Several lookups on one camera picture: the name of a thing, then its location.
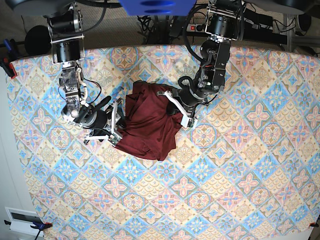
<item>crumpled fabric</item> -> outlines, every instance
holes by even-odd
[[[125,98],[125,129],[118,129],[122,140],[116,149],[141,159],[163,161],[176,148],[175,135],[182,127],[183,115],[167,114],[169,100],[158,91],[172,87],[136,81],[132,94]]]

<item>red cloth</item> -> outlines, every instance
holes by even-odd
[[[163,161],[176,148],[175,135],[182,127],[182,114],[167,114],[168,98],[158,91],[172,88],[145,81],[133,84],[132,94],[125,98],[126,128],[116,149],[142,159]]]

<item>table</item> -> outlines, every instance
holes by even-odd
[[[133,82],[178,87],[198,63],[184,46],[86,51],[84,76],[100,100]],[[13,132],[45,239],[256,240],[309,229],[320,214],[320,61],[231,48],[225,92],[182,128],[163,162],[138,159],[60,116],[59,65],[13,63],[7,78]],[[89,101],[98,89],[89,84]]]

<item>patterned tablecloth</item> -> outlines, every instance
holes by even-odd
[[[61,67],[49,56],[13,65],[13,131],[35,210],[53,223],[46,240],[256,240],[306,231],[320,214],[317,58],[232,48],[225,93],[163,162],[84,145],[86,130],[60,117]],[[198,69],[177,45],[88,50],[81,65],[100,100]]]

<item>white wall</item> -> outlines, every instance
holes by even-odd
[[[9,220],[5,207],[35,212],[11,124],[6,73],[0,67],[0,240],[35,239],[34,236],[9,230],[9,226],[4,224],[4,220]]]

